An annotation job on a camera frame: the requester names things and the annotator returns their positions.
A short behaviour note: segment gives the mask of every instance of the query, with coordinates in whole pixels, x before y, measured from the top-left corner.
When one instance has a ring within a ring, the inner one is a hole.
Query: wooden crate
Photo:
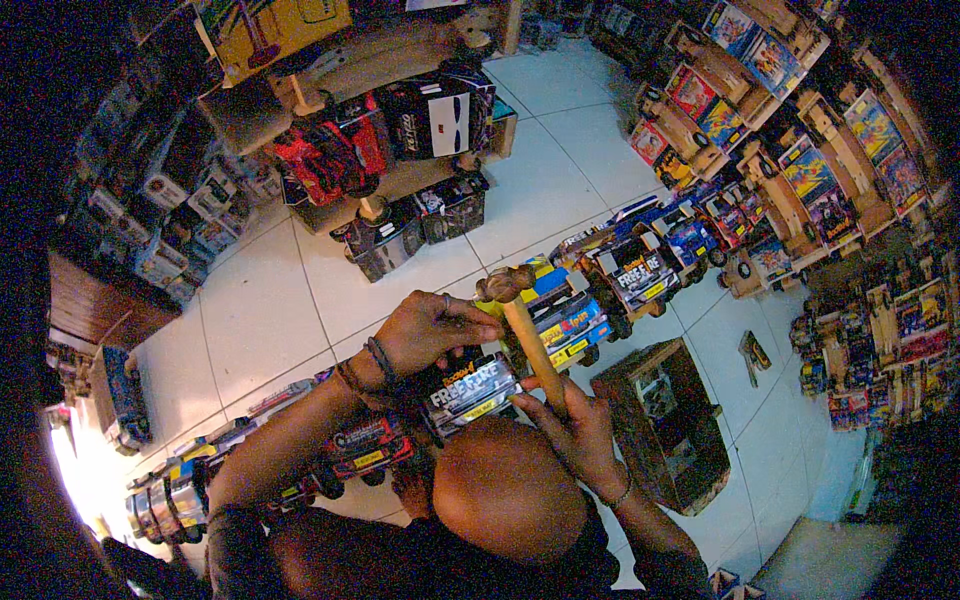
[[[655,422],[637,382],[659,371],[669,377],[676,407]],[[590,380],[610,401],[613,431],[636,483],[661,505],[695,516],[727,485],[730,459],[683,338],[637,350]]]

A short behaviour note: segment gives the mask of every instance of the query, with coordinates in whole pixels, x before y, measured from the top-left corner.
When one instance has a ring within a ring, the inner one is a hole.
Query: wooden stick
[[[565,418],[567,412],[564,403],[564,383],[557,370],[553,368],[550,357],[546,354],[543,340],[537,333],[537,327],[530,317],[526,304],[520,297],[516,297],[513,301],[503,304],[503,314],[507,317],[507,323],[510,324],[510,328],[520,341],[523,353],[527,355],[534,374],[540,380],[540,386],[546,394],[547,403],[550,404],[554,414],[560,418]]]

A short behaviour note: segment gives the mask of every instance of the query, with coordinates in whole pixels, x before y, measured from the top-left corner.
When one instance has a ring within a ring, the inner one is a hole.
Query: yellow packaging
[[[347,0],[197,0],[194,7],[233,84],[353,23]]]

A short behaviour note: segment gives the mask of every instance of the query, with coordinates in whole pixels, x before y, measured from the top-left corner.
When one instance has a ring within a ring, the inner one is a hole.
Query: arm
[[[529,391],[539,382],[528,377],[522,385]],[[613,455],[608,402],[585,395],[569,379],[564,380],[564,401],[570,415],[566,423],[533,396],[517,396],[514,404],[546,435],[578,479],[604,504],[616,503],[613,512],[627,534],[637,558],[634,571],[644,585],[672,591],[680,587],[692,593],[705,588],[707,569],[693,540],[636,485],[624,497],[630,479],[627,468]]]
[[[374,337],[397,376],[404,377],[444,360],[449,350],[490,342],[501,333],[497,319],[465,301],[414,292]],[[356,374],[355,387],[381,390],[384,374],[366,350],[348,364]],[[365,405],[357,392],[335,372],[250,435],[224,461],[207,488],[210,513],[215,515],[225,506],[263,504],[301,476],[319,445],[363,412]]]

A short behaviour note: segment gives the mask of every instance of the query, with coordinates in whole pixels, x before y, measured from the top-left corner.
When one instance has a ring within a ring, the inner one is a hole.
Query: bracelet
[[[393,365],[390,364],[390,359],[387,358],[387,353],[384,352],[383,347],[380,346],[380,341],[371,337],[363,347],[367,349],[367,352],[369,352],[373,360],[376,361],[376,366],[383,371],[384,388],[389,391],[396,389],[396,372],[394,371]]]
[[[603,498],[601,498],[600,496],[597,496],[597,499],[600,500],[600,504],[603,504],[604,506],[609,507],[611,510],[615,511],[623,503],[623,501],[627,499],[627,496],[630,495],[631,492],[633,492],[633,490],[634,490],[634,478],[630,476],[630,473],[627,473],[627,490],[623,493],[622,496],[620,496],[613,502],[608,502]]]

